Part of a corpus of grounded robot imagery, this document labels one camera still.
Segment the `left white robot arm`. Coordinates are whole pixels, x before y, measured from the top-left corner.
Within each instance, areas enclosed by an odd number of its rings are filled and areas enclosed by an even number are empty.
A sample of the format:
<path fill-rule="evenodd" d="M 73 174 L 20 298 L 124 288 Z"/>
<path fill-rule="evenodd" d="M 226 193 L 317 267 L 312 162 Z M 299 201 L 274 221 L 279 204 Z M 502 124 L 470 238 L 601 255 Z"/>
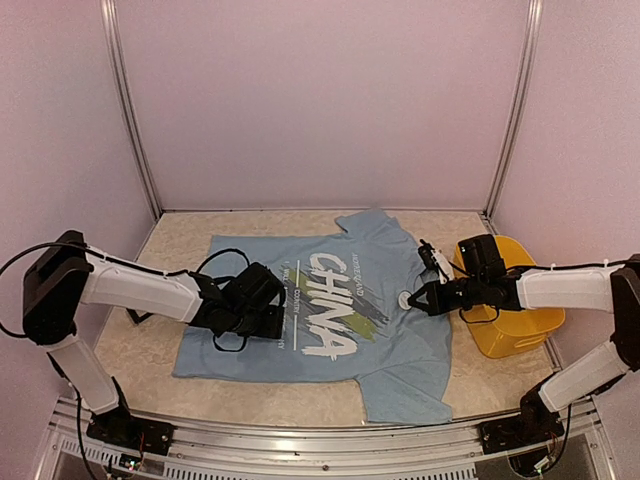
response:
<path fill-rule="evenodd" d="M 95 249 L 81 232 L 68 230 L 18 253 L 2 268 L 32 253 L 40 256 L 23 277 L 22 329 L 3 332 L 44 348 L 88 410 L 100 417 L 102 430 L 121 445 L 133 443 L 140 424 L 129 414 L 117 381 L 79 338 L 80 305 L 123 308 L 135 324 L 164 316 L 207 330 L 213 339 L 230 333 L 243 341 L 279 340 L 283 334 L 284 285 L 257 262 L 248 262 L 236 276 L 216 278 L 201 270 L 157 270 Z"/>

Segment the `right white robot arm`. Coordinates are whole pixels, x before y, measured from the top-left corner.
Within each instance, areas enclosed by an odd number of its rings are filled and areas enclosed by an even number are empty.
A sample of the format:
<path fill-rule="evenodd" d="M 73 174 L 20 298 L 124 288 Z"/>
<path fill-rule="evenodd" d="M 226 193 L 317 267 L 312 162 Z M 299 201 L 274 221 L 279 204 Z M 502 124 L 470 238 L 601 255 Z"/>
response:
<path fill-rule="evenodd" d="M 485 305 L 496 313 L 540 309 L 581 309 L 613 315 L 609 340 L 534 387 L 521 400 L 524 411 L 511 433 L 535 442 L 551 424 L 549 413 L 615 383 L 639 369 L 639 257 L 569 266 L 507 266 L 495 236 L 483 234 L 458 244 L 462 264 L 454 265 L 431 244 L 418 254 L 438 279 L 409 295 L 406 305 L 430 316 L 463 313 Z"/>

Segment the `blue brooch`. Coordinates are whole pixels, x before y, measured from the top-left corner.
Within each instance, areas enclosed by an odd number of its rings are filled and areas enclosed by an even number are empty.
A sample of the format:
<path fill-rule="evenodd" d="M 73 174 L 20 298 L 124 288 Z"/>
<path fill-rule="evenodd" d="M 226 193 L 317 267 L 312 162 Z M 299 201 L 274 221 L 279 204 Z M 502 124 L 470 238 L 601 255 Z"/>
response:
<path fill-rule="evenodd" d="M 411 293 L 409 291 L 402 291 L 398 295 L 398 304 L 401 309 L 409 310 L 411 308 L 411 305 L 409 303 L 410 297 L 411 297 Z"/>

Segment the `black brooch case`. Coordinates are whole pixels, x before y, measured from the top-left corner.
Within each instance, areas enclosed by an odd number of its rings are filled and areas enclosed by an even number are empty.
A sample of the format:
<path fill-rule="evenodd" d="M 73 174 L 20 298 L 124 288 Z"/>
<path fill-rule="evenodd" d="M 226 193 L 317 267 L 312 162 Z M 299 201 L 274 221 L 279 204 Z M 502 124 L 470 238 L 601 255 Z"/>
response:
<path fill-rule="evenodd" d="M 127 309 L 126 313 L 128 314 L 129 318 L 135 325 L 141 324 L 142 322 L 144 322 L 145 320 L 148 320 L 152 316 L 152 313 L 145 312 L 140 314 L 133 309 Z"/>

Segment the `light blue printed t-shirt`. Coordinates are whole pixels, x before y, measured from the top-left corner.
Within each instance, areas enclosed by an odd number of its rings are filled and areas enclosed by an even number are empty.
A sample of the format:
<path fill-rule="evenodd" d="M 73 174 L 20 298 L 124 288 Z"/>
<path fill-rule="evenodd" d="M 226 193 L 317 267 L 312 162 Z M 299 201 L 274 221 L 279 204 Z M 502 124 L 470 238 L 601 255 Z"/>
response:
<path fill-rule="evenodd" d="M 215 236 L 208 275 L 235 275 L 254 260 L 280 276 L 287 294 L 283 336 L 242 343 L 188 328 L 174 375 L 256 383 L 354 380 L 371 422 L 448 422 L 449 319 L 398 304 L 402 291 L 414 293 L 436 273 L 425 268 L 411 234 L 385 212 L 336 222 L 339 232 L 326 236 Z"/>

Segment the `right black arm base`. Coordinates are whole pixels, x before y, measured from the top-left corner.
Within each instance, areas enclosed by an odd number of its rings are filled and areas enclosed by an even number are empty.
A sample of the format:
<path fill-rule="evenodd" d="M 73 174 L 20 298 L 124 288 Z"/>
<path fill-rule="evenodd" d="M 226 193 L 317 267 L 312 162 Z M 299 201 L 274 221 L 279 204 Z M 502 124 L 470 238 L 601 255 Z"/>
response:
<path fill-rule="evenodd" d="M 485 455 L 523 448 L 566 435 L 557 411 L 549 410 L 538 390 L 527 392 L 516 415 L 481 422 L 478 425 Z"/>

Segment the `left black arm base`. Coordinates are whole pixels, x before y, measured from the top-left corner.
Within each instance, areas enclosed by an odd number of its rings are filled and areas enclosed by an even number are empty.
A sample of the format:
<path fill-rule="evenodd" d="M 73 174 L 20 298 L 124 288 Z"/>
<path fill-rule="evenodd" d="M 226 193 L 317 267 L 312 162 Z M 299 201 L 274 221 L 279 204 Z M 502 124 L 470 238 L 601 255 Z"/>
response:
<path fill-rule="evenodd" d="M 133 415 L 117 380 L 112 380 L 118 394 L 118 404 L 106 413 L 91 414 L 87 427 L 88 437 L 136 450 L 141 454 L 167 456 L 175 426 L 168 422 Z"/>

